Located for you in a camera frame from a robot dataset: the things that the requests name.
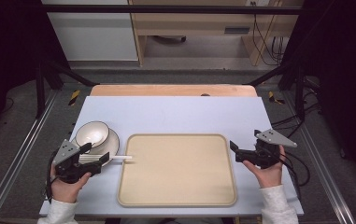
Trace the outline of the black horizontal frame bar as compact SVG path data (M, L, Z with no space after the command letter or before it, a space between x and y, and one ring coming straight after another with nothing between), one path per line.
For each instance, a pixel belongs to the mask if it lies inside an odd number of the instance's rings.
M42 5L46 12L300 15L301 7L217 7L164 5Z

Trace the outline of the aluminium floor rail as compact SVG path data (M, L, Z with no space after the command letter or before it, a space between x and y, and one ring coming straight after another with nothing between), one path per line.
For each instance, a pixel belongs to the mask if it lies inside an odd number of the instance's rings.
M21 168L25 163L27 156L33 148L33 145L40 131L42 130L42 127L46 122L50 111L53 108L58 93L58 91L50 92L49 97L45 103L45 108L43 109L43 112L39 115L38 118L35 119L30 131L28 132L28 134L26 134L18 152L16 153L13 161L7 169L7 172L5 173L0 183L0 209L3 203L5 202L6 197L8 196L15 180L17 179L17 176L21 171Z
M305 107L305 115L310 115L311 112L316 112L319 110L317 104ZM296 124L298 129L292 134L298 134L302 142L302 148L306 151L309 159L311 160L311 167L314 169L322 189L326 194L330 205L338 219L339 224L356 224L355 219L339 189L335 183L335 179L330 173L325 160L322 158L319 149L316 146L314 139L312 138L306 122L308 118L305 116L305 120L301 121L296 118Z

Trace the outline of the white plate with dark rim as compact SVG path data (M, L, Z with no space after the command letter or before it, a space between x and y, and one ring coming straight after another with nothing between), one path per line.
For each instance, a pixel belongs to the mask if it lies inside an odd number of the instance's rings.
M77 144L75 137L73 138L72 143L78 147L81 147ZM106 153L109 153L109 156L114 156L117 154L119 148L120 148L119 137L113 130L109 129L108 139L103 145L101 145L100 147L92 147L90 151L81 155L105 155ZM88 163L91 161L79 161L79 162Z

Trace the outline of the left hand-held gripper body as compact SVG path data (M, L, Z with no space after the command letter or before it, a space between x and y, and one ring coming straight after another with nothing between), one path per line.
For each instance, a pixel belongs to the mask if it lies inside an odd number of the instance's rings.
M100 174L102 162L92 161L88 163L80 163L78 161L79 148L73 143L64 140L60 145L56 156L52 159L56 176L68 184L78 182L78 180L86 173L92 175Z

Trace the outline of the wooden desk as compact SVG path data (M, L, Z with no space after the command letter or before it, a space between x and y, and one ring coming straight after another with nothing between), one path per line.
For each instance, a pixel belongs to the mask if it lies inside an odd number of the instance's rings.
M304 0L128 0L131 6L222 6L222 7L300 7ZM291 36L295 15L245 14L158 14L133 13L139 58L144 58L145 39L151 35L238 35L242 38L252 65L266 53L272 37Z

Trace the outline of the black curtain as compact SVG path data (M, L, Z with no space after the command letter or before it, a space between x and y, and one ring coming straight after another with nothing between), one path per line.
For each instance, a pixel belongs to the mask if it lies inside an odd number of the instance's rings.
M286 59L311 28L314 37L298 57L309 76L320 81L320 104L337 141L356 162L356 0L304 0Z
M62 87L58 72L47 61L69 66L46 12L32 9L41 0L0 0L0 115L9 90L36 78L42 67L54 89Z

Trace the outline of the person's left hand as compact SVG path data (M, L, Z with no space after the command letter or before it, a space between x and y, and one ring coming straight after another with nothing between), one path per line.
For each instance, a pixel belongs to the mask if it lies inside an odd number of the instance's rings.
M78 182L68 184L56 177L55 168L51 166L50 176L54 177L51 184L52 199L63 203L75 203L80 190L87 184L91 175L91 173L86 173Z

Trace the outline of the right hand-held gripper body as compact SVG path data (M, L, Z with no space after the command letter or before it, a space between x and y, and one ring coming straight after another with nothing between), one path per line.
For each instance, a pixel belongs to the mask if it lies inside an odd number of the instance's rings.
M235 161L249 161L253 165L266 169L279 162L279 147L297 147L297 144L288 137L273 129L263 131L256 137L254 150L240 149L235 154Z

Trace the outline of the white cabinet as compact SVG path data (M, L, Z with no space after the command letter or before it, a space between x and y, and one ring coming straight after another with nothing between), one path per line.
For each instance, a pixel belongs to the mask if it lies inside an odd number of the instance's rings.
M69 62L136 61L129 13L48 13Z

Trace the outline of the beige rectangular tray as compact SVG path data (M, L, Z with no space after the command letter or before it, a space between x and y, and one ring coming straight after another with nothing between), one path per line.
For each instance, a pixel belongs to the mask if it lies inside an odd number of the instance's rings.
M127 207L229 206L236 201L230 149L220 134L129 137L118 201Z

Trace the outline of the white bowl with dark rim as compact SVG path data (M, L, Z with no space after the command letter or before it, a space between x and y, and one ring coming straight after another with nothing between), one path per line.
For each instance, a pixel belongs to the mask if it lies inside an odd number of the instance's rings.
M75 136L79 146L91 143L92 147L100 147L109 136L109 128L102 121L91 121L81 126Z

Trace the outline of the black metal stand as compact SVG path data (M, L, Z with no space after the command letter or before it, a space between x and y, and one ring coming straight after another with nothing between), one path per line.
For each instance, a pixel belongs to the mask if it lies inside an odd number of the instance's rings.
M305 73L301 65L298 63L287 62L277 68L267 72L265 75L258 77L251 82L249 85L252 87L257 87L271 77L281 75L281 79L278 83L278 88L281 91L289 90L292 85L295 85L294 94L294 111L301 121L305 120L305 109L304 109L304 86L305 86Z
M45 88L44 81L47 81L53 90L60 90L64 83L60 78L60 74L65 74L78 83L81 83L87 87L94 87L96 83L89 79L82 77L70 68L62 66L53 61L47 61L40 63L36 68L36 101L37 112L36 118L39 119L46 110Z

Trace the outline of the person's right hand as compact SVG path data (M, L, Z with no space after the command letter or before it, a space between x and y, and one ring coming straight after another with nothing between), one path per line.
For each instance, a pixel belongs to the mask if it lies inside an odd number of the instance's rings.
M282 167L285 161L285 150L283 146L279 147L280 162L266 169L257 168L249 161L243 161L243 164L256 176L261 189L272 188L282 184Z

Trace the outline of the yellow black tape marker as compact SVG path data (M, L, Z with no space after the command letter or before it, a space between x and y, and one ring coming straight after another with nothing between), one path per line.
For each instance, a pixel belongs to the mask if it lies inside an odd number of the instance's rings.
M71 95L68 105L74 105L76 100L78 99L79 94L80 90L75 90Z
M279 104L279 105L285 105L285 101L276 99L275 95L274 95L274 93L272 91L270 91L268 93L268 99L269 99L269 102L271 102L271 103L275 103L275 104Z

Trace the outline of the pale blue table cover sheet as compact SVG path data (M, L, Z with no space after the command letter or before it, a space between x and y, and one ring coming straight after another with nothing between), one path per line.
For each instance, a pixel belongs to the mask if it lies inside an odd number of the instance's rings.
M229 143L252 150L254 130L271 124L259 97L89 96L76 126L103 121L120 139L120 154L134 134L220 134ZM90 178L78 195L79 216L88 217L238 217L260 214L259 184L230 149L236 201L229 206L127 207L118 201L122 161L112 161Z

